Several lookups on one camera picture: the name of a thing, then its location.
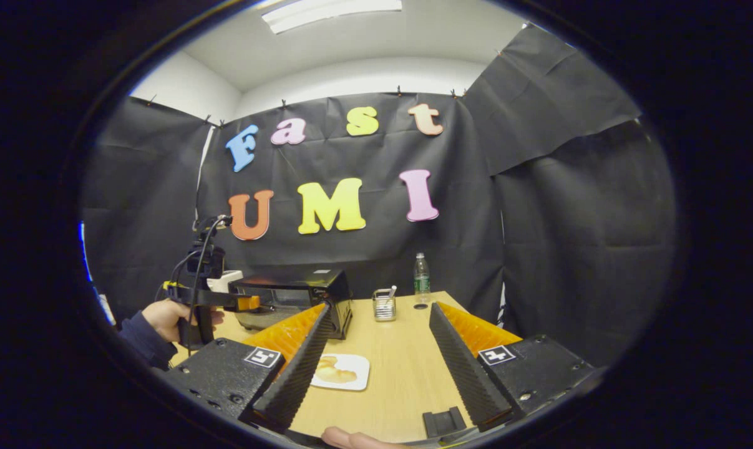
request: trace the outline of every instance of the human hand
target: human hand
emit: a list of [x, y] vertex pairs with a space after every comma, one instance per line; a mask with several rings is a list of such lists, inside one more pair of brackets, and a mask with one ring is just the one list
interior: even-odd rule
[[[215, 307], [211, 307], [211, 319], [213, 319], [213, 324], [221, 324], [224, 322], [224, 312], [216, 311], [215, 309]], [[179, 318], [188, 319], [188, 316], [190, 316], [190, 307], [171, 301], [171, 299], [163, 299], [162, 301], [149, 304], [141, 313], [149, 325], [165, 341], [179, 341], [177, 321], [179, 321]], [[193, 315], [191, 324], [194, 326], [198, 325], [196, 314]]]
[[385, 443], [360, 432], [350, 434], [339, 427], [327, 427], [324, 433], [321, 434], [321, 439], [330, 446], [339, 447], [340, 449], [409, 448], [409, 446], [404, 446], [404, 444]]

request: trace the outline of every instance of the green label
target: green label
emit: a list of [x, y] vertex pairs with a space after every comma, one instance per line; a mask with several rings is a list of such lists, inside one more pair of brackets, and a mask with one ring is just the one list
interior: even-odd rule
[[416, 279], [415, 280], [415, 292], [429, 292], [431, 290], [429, 279]]

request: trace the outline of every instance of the white wall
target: white wall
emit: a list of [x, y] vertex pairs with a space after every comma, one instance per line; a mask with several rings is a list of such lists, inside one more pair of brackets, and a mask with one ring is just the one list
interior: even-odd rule
[[129, 94], [205, 118], [229, 122], [238, 116], [240, 91], [198, 60], [179, 51], [159, 65]]
[[427, 57], [351, 60], [293, 74], [245, 92], [234, 117], [240, 118], [290, 103], [370, 92], [425, 92], [457, 95], [470, 87], [487, 65]]

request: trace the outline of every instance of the letter f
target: letter f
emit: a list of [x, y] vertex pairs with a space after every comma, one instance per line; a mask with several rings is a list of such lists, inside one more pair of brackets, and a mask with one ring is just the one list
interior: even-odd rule
[[242, 133], [234, 136], [226, 147], [231, 151], [231, 156], [235, 160], [235, 167], [233, 170], [235, 173], [242, 170], [249, 162], [254, 160], [254, 134], [259, 131], [257, 125], [249, 125], [248, 128], [242, 131]]

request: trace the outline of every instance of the black curtain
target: black curtain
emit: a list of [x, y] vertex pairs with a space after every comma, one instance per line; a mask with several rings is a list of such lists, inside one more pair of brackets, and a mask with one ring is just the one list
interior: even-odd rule
[[188, 252], [208, 130], [128, 97], [97, 139], [82, 188], [85, 253], [119, 323], [154, 300]]
[[[444, 126], [438, 136], [416, 127], [407, 110], [420, 103], [439, 111]], [[346, 115], [359, 106], [376, 108], [379, 130], [350, 136]], [[305, 119], [306, 139], [298, 145], [273, 145], [271, 134], [287, 118]], [[233, 156], [225, 148], [254, 124], [255, 158], [233, 173]], [[410, 222], [406, 170], [431, 172], [428, 187], [439, 217]], [[328, 196], [344, 178], [362, 180], [359, 206], [365, 228], [299, 234], [302, 196], [296, 190], [318, 182]], [[356, 298], [370, 298], [377, 288], [396, 285], [411, 295], [416, 252], [430, 264], [431, 289], [445, 290], [471, 312], [494, 321], [501, 292], [501, 217], [484, 156], [470, 114], [460, 99], [435, 94], [362, 94], [309, 100], [257, 113], [225, 125], [211, 138], [202, 168], [200, 216], [229, 213], [228, 199], [273, 190], [268, 232], [256, 241], [240, 241], [220, 232], [216, 244], [226, 250], [230, 269], [245, 275], [269, 265], [340, 267]], [[250, 200], [247, 222], [254, 225], [256, 202]]]
[[652, 317], [676, 245], [664, 152], [624, 91], [529, 26], [465, 98], [504, 223], [505, 329], [612, 362]]

